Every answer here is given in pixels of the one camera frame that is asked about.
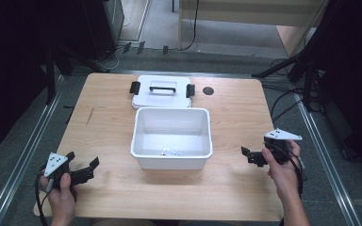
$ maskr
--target human hand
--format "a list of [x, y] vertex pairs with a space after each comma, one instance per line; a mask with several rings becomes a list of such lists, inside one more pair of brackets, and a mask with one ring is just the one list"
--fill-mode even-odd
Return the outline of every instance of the human hand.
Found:
[[[72, 225], [75, 214], [75, 200], [70, 191], [71, 177], [69, 173], [64, 173], [60, 179], [60, 190], [52, 189], [48, 195], [48, 201], [52, 209], [51, 225]], [[48, 186], [48, 179], [41, 177], [43, 187]]]
[[[299, 147], [299, 145], [293, 140], [288, 140], [288, 144], [292, 148], [292, 152], [296, 156], [299, 156], [301, 153], [301, 147]], [[284, 203], [287, 200], [299, 198], [298, 178], [292, 163], [288, 161], [284, 165], [279, 165], [275, 161], [270, 150], [267, 148], [264, 148], [262, 153], [266, 161], [269, 163], [270, 169], [268, 175], [275, 182], [275, 186], [277, 187], [277, 195], [281, 202]], [[298, 159], [295, 156], [292, 156], [291, 158], [295, 162], [296, 166], [300, 167], [298, 164]]]

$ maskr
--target white triangular marker plate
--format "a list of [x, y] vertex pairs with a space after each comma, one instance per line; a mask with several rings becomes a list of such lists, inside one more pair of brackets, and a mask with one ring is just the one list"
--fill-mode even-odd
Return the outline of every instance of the white triangular marker plate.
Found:
[[296, 136], [294, 134], [288, 133], [284, 130], [276, 129], [266, 133], [264, 137], [273, 138], [273, 139], [292, 139], [292, 140], [302, 140], [301, 136]]
[[43, 174], [45, 177], [51, 175], [57, 168], [59, 168], [63, 163], [67, 161], [66, 156], [62, 156], [57, 153], [49, 154], [48, 162], [46, 163], [45, 173]]

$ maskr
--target tabletop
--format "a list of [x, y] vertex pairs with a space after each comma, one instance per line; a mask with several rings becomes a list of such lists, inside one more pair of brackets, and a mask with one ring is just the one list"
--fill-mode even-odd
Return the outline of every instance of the tabletop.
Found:
[[[74, 152], [72, 170], [93, 158], [94, 178], [78, 186], [76, 213], [83, 218], [154, 218], [278, 221], [282, 204], [268, 167], [249, 164], [240, 146], [263, 147], [273, 129], [258, 80], [190, 77], [192, 107], [210, 114], [213, 154], [200, 170], [141, 169], [131, 153], [136, 110], [131, 105], [133, 74], [90, 74], [58, 153]], [[212, 95], [203, 89], [214, 89]], [[51, 215], [45, 202], [43, 213]]]

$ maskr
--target person's left hand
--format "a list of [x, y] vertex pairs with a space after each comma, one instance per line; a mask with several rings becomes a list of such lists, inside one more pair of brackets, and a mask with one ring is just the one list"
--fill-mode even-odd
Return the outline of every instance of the person's left hand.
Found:
[[[48, 196], [52, 209], [51, 225], [72, 225], [75, 214], [75, 200], [70, 191], [71, 177], [69, 173], [64, 173], [60, 179], [60, 190], [52, 189]], [[48, 186], [48, 179], [41, 177], [43, 187]]]

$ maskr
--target white lid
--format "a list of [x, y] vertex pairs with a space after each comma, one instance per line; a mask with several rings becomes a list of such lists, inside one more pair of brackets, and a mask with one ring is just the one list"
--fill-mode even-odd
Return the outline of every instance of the white lid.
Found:
[[132, 99], [135, 108], [143, 106], [157, 107], [190, 107], [191, 99], [187, 98], [187, 77], [141, 75], [139, 94]]

